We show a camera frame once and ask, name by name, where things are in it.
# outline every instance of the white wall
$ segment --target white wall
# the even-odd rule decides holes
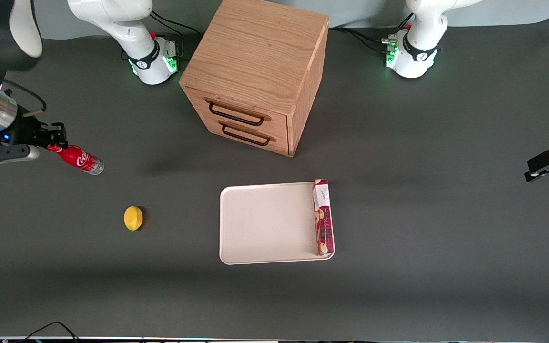
[[[41,34],[46,39],[71,39],[105,34],[74,17],[66,0],[34,0]],[[154,0],[154,10],[163,17],[204,31],[221,0]],[[408,14],[404,0],[272,0],[329,16],[331,26],[355,28],[397,25]],[[528,24],[549,18],[549,0],[484,0],[447,12],[451,26]],[[151,18],[143,20],[151,31],[166,32]]]

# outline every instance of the gray table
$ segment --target gray table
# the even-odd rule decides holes
[[[549,148],[549,21],[451,28],[442,46],[403,80],[331,33],[289,159],[209,134],[179,76],[141,84],[112,40],[46,41],[14,80],[106,167],[45,151],[0,167],[0,336],[59,320],[79,336],[549,342],[549,177],[523,178]],[[331,180],[333,259],[220,262],[221,189],[314,178]]]

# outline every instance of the drawer handle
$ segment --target drawer handle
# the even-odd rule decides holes
[[[243,124],[248,124],[248,125],[251,125],[251,126],[260,126],[264,122],[264,117],[261,117],[260,120],[258,120],[258,121],[251,121],[251,120],[242,119],[242,118],[235,117],[233,115],[226,114],[222,111],[216,111],[216,110],[213,109],[214,105],[215,104],[213,102],[209,102],[209,111],[211,111],[211,113],[213,113],[213,114],[221,115],[224,118],[240,121]]]
[[[222,132],[224,132],[224,135],[229,135],[230,137],[234,137],[236,139],[241,139],[242,141],[248,141],[249,143],[259,145],[259,146],[266,146],[266,145],[268,145],[268,143],[270,143],[270,138],[269,137],[266,137],[266,141],[254,141],[253,139],[249,139],[249,138],[243,137],[241,135],[237,135],[237,134],[233,134],[231,132],[227,132],[226,131],[227,127],[228,126],[226,124],[222,124]]]

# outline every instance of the wood grain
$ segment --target wood grain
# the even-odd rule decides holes
[[[223,0],[180,83],[290,115],[326,15],[262,0]]]
[[[289,139],[289,155],[294,156],[300,142],[300,137],[305,129],[306,120],[311,112],[312,104],[315,100],[316,92],[321,84],[323,75],[323,62],[325,60],[325,46],[327,43],[327,26],[323,28],[320,40],[309,68],[306,70],[302,87],[300,88],[296,108],[290,117],[287,117],[287,137]]]
[[[255,146],[257,148],[288,156],[287,119],[285,116],[279,114],[271,114],[268,117],[268,120],[265,119],[260,126],[250,126],[248,124],[225,119],[223,117],[220,117],[219,115],[211,113],[211,111],[209,111],[208,102],[208,100],[211,100],[211,94],[205,91],[199,91],[197,89],[192,89],[185,86],[183,86],[183,91],[188,96],[190,102],[192,103],[192,106],[194,106],[194,108],[196,109],[198,115],[201,117],[201,120],[203,120],[203,123],[207,127],[207,130],[209,130],[209,132],[232,139],[234,141],[240,141],[241,143]],[[225,106],[228,109],[238,107],[234,104],[225,104]],[[224,111],[224,113],[228,113],[234,115],[235,117],[251,121],[255,121],[256,116],[261,115],[261,113],[257,112],[251,113],[251,115],[249,115],[237,111],[230,111],[227,108],[217,108],[217,110]],[[258,146],[252,143],[248,143],[247,141],[225,135],[222,132],[222,123],[225,123],[227,126],[229,126],[228,131],[235,134],[240,134],[243,137],[253,139],[255,141],[263,141],[262,138],[266,137],[270,138],[270,142],[266,146]]]
[[[263,0],[223,0],[179,84],[209,131],[222,124],[293,157],[321,82],[329,18]],[[255,122],[225,118],[216,111]]]

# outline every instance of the white tray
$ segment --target white tray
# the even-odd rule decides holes
[[[313,182],[227,187],[220,195],[225,264],[320,261]]]

